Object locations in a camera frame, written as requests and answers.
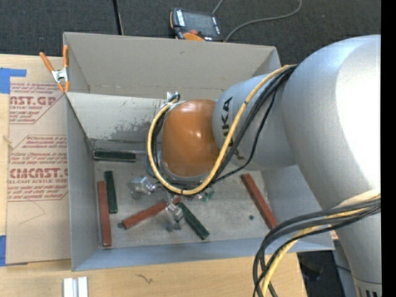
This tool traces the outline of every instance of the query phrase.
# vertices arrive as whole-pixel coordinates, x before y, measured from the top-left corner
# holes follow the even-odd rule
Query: wooden stick
[[[181,201],[180,197],[177,197],[174,199],[173,203],[176,205]],[[142,220],[145,220],[147,218],[153,217],[156,214],[160,213],[162,210],[164,210],[167,206],[167,202],[159,202],[158,204],[155,204],[145,210],[142,210],[138,212],[137,214],[130,216],[129,218],[126,218],[123,220],[123,226],[125,229],[132,228],[134,225],[137,225],[139,222]]]
[[[107,248],[112,245],[109,205],[107,201],[106,182],[98,182],[99,214],[101,226],[101,243]]]
[[[270,207],[265,202],[259,188],[254,182],[252,176],[250,174],[241,175],[242,182],[244,183],[247,191],[249,192],[252,200],[256,204],[257,209],[265,221],[267,227],[272,230],[278,225],[277,219],[273,215]]]

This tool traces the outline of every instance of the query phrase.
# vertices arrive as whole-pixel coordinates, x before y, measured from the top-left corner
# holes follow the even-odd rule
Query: electronic device
[[[218,20],[211,13],[174,8],[170,25],[180,40],[224,41]]]

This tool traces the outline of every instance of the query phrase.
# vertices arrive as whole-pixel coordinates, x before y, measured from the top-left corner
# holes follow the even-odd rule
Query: cable bundle
[[[337,206],[325,211],[309,213],[307,215],[292,218],[276,226],[264,238],[254,259],[253,297],[255,297],[256,294],[260,297],[264,297],[267,289],[270,290],[273,297],[277,296],[270,283],[270,278],[281,258],[299,239],[328,232],[330,230],[336,230],[370,215],[379,213],[380,211],[381,195],[377,194],[377,196],[371,200],[345,205],[343,207]],[[288,234],[292,234],[291,238],[278,247],[278,249],[272,254],[268,263],[265,263],[265,250],[268,248],[269,244]],[[261,268],[260,275],[258,274],[259,264]]]

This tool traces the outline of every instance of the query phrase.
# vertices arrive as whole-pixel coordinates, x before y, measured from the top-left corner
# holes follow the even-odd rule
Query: yellow cable
[[[378,194],[376,196],[374,196],[372,199],[368,199],[368,200],[374,200],[374,199],[378,199],[380,198],[381,195]],[[363,211],[364,209],[356,209],[356,210],[351,210],[351,211],[347,211],[347,212],[341,212],[341,213],[336,213],[334,215],[329,215],[326,218],[328,219],[332,219],[332,218],[339,218],[339,217],[344,217],[344,216],[350,216],[353,215],[355,213],[358,213],[360,211]],[[302,229],[300,232],[298,232],[293,238],[297,238],[301,235],[305,235],[307,233],[310,233],[312,231],[314,231],[315,229],[318,229],[319,226],[311,226],[309,228],[305,228]],[[263,282],[262,282],[262,294],[263,296],[265,296],[265,294],[267,293],[267,289],[268,289],[268,285],[270,283],[270,279],[272,277],[272,274],[274,273],[276,267],[278,266],[280,260],[282,259],[282,257],[287,253],[287,251],[290,250],[290,248],[298,241],[298,239],[288,243],[287,245],[285,245],[280,251],[279,253],[274,257],[273,262],[271,264],[271,266],[269,267],[267,274],[265,275],[265,277],[263,278]]]
[[[180,189],[177,187],[174,187],[173,185],[171,185],[170,183],[168,183],[160,174],[160,172],[158,171],[157,167],[155,166],[155,162],[153,159],[153,151],[152,151],[152,136],[153,136],[153,132],[154,132],[154,128],[155,125],[157,123],[157,121],[160,119],[160,117],[172,106],[173,103],[176,102],[176,100],[173,100],[170,103],[167,103],[161,110],[160,112],[155,116],[153,122],[151,123],[150,129],[148,130],[148,137],[147,137],[147,156],[148,156],[148,160],[150,162],[150,166],[153,170],[153,173],[155,175],[155,177],[157,177],[157,179],[161,182],[162,185],[164,185],[168,190],[175,192],[176,194],[182,194],[182,195],[187,195],[187,196],[191,196],[191,195],[195,195],[198,194],[200,191],[202,191],[213,179],[213,177],[215,176],[218,168],[220,167],[224,156],[226,154],[228,145],[231,142],[232,136],[236,130],[236,127],[239,123],[239,120],[244,112],[244,110],[246,109],[247,105],[249,104],[249,102],[252,100],[252,98],[254,97],[254,95],[263,87],[263,85],[265,85],[271,78],[275,77],[276,75],[279,75],[281,72],[283,72],[285,69],[287,69],[290,65],[285,65],[279,69],[277,69],[276,71],[273,71],[271,74],[267,75],[265,78],[263,78],[255,87],[254,89],[250,92],[250,94],[246,97],[244,103],[241,105],[241,107],[239,108],[235,119],[230,127],[230,131],[227,135],[227,137],[225,138],[225,141],[223,143],[223,146],[220,150],[220,153],[218,154],[218,157],[216,159],[216,162],[211,170],[211,172],[209,173],[209,175],[206,177],[206,179],[197,187],[193,188],[193,189],[189,189],[189,190],[184,190],[184,189]]]

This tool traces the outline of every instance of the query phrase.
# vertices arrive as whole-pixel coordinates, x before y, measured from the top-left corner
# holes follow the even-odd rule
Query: blue tape
[[[26,69],[11,69],[0,67],[0,93],[10,93],[11,77],[26,77]]]
[[[0,267],[6,266],[6,236],[0,236]]]

